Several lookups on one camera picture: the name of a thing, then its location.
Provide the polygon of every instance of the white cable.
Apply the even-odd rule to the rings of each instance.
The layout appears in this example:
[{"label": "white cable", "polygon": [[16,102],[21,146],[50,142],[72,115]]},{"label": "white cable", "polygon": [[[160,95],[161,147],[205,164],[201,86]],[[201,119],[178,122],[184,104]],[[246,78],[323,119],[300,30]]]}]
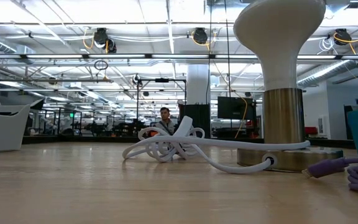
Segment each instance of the white cable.
[{"label": "white cable", "polygon": [[[154,137],[144,139],[142,136],[148,131],[156,131]],[[196,132],[201,132],[202,137],[197,138]],[[137,156],[139,154],[147,153],[150,157],[158,160],[159,162],[168,162],[173,159],[174,155],[178,155],[184,159],[189,159],[191,156],[200,154],[209,164],[218,170],[228,172],[231,174],[249,174],[253,172],[258,172],[270,167],[271,161],[266,160],[260,164],[249,166],[249,167],[229,167],[218,164],[209,158],[198,146],[221,146],[221,147],[234,147],[241,149],[250,149],[250,150],[263,150],[263,151],[282,151],[286,150],[295,150],[303,149],[310,146],[310,142],[302,142],[296,144],[255,144],[249,142],[236,142],[236,141],[221,141],[215,139],[204,139],[205,132],[200,128],[191,129],[186,137],[183,136],[170,136],[167,132],[160,128],[145,128],[139,131],[138,138],[140,142],[128,147],[123,153],[122,156],[124,159],[129,159],[131,157]],[[145,149],[132,152],[133,149],[145,146]]]}]

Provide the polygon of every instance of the braided purple cable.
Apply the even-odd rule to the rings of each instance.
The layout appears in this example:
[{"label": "braided purple cable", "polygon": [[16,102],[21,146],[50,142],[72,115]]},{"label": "braided purple cable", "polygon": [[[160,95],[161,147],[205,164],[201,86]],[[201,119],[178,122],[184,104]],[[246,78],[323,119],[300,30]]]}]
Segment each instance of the braided purple cable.
[{"label": "braided purple cable", "polygon": [[[307,170],[304,170],[303,173],[308,177],[323,177],[325,175],[330,175],[336,172],[341,172],[349,164],[358,163],[358,158],[355,159],[333,159],[321,161],[315,165],[310,166]],[[351,190],[358,192],[358,166],[351,166],[347,169],[349,173],[348,180],[350,182],[349,187]]]}]

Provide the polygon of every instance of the purple cable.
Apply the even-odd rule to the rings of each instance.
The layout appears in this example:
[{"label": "purple cable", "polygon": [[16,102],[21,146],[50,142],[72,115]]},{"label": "purple cable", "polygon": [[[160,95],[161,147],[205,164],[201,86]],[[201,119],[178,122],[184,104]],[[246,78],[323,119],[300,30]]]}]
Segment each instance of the purple cable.
[{"label": "purple cable", "polygon": [[[355,159],[333,159],[333,160],[324,160],[302,171],[304,175],[308,177],[320,178],[326,175],[334,174],[337,172],[342,172],[345,167],[349,164],[358,163],[358,158]],[[349,176],[347,179],[350,181],[349,187],[351,190],[358,192],[358,166],[349,167],[347,169]]]}]

